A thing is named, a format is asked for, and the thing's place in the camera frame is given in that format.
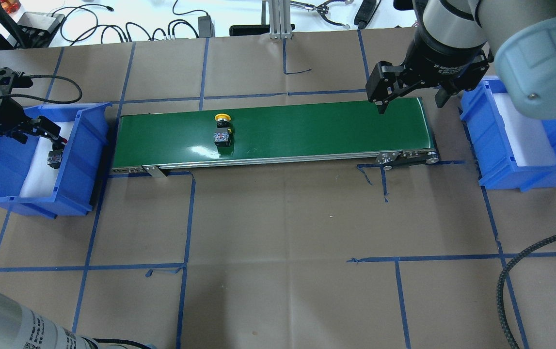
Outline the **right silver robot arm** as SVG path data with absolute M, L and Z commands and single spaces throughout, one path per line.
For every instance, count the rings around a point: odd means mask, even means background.
M 419 26 L 404 61 L 380 61 L 368 101 L 385 113 L 416 89 L 437 88 L 439 108 L 472 91 L 493 65 L 524 116 L 556 119 L 556 0 L 396 0 Z

